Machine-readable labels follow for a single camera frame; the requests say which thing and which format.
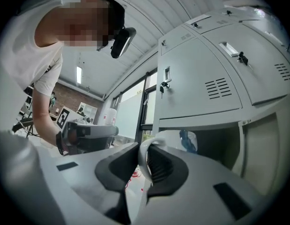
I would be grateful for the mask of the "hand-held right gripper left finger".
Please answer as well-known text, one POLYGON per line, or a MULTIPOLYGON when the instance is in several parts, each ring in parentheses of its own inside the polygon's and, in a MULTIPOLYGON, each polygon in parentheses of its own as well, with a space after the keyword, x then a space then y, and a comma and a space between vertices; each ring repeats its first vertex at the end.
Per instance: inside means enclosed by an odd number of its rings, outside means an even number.
POLYGON ((139 145, 51 157, 39 147, 45 181, 66 224, 130 224, 126 185, 137 167, 139 145))

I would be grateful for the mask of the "white enamel mug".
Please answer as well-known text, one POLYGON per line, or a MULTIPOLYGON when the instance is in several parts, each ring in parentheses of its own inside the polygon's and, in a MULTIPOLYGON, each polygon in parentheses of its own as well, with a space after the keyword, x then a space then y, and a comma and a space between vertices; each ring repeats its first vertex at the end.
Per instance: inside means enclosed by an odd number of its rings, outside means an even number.
POLYGON ((178 150, 196 154, 198 144, 196 134, 191 131, 165 130, 158 132, 155 137, 145 140, 141 143, 138 152, 138 165, 143 176, 152 182, 152 175, 147 163, 147 153, 150 145, 167 146, 178 150))

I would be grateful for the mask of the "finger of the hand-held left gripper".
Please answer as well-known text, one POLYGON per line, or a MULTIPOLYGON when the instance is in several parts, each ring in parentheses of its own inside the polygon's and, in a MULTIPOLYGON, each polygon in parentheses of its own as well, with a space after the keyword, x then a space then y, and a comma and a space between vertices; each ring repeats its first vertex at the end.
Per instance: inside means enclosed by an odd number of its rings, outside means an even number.
POLYGON ((116 126, 78 125, 76 128, 79 152, 94 152, 109 148, 108 142, 119 133, 116 126))

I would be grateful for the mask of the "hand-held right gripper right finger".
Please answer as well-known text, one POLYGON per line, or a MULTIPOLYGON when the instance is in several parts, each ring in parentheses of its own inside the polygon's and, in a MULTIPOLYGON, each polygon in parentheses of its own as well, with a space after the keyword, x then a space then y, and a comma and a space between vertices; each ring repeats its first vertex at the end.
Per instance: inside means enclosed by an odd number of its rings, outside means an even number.
POLYGON ((222 164, 168 146, 143 144, 139 166, 152 181, 135 225, 252 225, 269 198, 222 164))

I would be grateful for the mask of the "person's left forearm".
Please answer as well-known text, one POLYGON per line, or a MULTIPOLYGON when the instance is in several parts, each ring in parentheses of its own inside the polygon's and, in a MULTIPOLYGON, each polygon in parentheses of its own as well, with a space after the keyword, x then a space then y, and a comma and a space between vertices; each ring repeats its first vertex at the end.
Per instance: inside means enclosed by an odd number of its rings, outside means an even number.
POLYGON ((59 129, 49 115, 50 97, 40 93, 36 88, 32 94, 32 117, 34 126, 42 139, 56 145, 56 135, 59 129))

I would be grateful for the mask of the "grey metal cabinet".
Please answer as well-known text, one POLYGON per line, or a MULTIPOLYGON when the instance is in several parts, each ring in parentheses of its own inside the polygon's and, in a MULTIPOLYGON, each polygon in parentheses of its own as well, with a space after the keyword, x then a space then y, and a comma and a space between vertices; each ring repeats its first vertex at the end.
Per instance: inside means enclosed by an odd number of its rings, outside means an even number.
POLYGON ((198 28, 187 21, 159 39, 153 130, 194 132, 200 155, 242 177, 241 126, 275 113, 279 160, 269 194, 276 193, 290 173, 290 37, 261 9, 225 7, 205 15, 211 17, 198 28), (240 52, 248 66, 238 62, 240 52), (170 86, 163 97, 162 82, 170 86))

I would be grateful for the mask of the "locker door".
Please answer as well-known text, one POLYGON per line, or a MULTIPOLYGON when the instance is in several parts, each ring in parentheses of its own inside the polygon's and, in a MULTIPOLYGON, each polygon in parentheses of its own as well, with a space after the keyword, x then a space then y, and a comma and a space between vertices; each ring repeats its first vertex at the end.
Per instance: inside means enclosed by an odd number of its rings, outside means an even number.
POLYGON ((245 160, 241 176, 262 195, 271 193, 279 157, 278 121, 275 113, 241 126, 245 160))

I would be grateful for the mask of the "white shelving unit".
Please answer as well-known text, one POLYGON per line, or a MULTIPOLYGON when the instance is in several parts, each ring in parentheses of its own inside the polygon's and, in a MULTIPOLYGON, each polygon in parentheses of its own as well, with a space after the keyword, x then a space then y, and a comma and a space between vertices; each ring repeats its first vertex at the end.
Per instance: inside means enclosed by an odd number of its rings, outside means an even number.
POLYGON ((80 103, 79 109, 80 108, 82 108, 83 114, 89 117, 93 122, 97 113, 97 108, 83 102, 80 103))

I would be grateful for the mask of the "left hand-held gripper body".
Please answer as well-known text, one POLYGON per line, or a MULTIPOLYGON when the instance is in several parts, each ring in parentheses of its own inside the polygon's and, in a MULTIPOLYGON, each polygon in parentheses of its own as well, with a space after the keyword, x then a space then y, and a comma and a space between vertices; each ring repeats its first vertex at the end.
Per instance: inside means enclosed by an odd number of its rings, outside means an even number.
POLYGON ((82 117, 76 112, 64 107, 57 119, 57 127, 61 132, 64 153, 69 155, 83 154, 77 149, 76 128, 78 125, 92 125, 89 117, 82 117))

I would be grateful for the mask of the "person's white shirt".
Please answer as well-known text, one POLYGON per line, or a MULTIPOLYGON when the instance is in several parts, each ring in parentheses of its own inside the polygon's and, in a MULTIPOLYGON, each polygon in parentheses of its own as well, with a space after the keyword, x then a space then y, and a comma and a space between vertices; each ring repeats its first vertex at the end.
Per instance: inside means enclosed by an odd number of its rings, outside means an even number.
POLYGON ((22 89, 33 84, 39 93, 52 94, 62 67, 63 43, 38 47, 34 35, 42 18, 61 5, 61 0, 49 0, 15 15, 7 25, 0 42, 0 65, 22 89))

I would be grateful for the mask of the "black wrist band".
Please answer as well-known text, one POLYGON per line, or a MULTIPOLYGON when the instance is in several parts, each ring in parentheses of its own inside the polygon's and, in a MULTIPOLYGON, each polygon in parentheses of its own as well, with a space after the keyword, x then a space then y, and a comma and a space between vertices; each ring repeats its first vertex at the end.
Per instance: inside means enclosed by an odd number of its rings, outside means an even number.
POLYGON ((58 148, 60 155, 63 156, 64 150, 63 150, 63 146, 62 146, 62 139, 61 139, 61 132, 60 131, 56 134, 56 146, 58 148))

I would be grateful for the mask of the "black framed window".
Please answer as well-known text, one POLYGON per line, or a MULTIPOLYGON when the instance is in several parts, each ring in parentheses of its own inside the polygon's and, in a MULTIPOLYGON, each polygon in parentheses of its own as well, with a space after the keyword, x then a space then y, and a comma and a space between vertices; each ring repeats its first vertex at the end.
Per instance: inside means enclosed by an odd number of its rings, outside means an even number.
POLYGON ((113 146, 153 137, 156 85, 157 70, 154 70, 113 99, 111 108, 117 110, 115 126, 119 129, 112 140, 113 146))

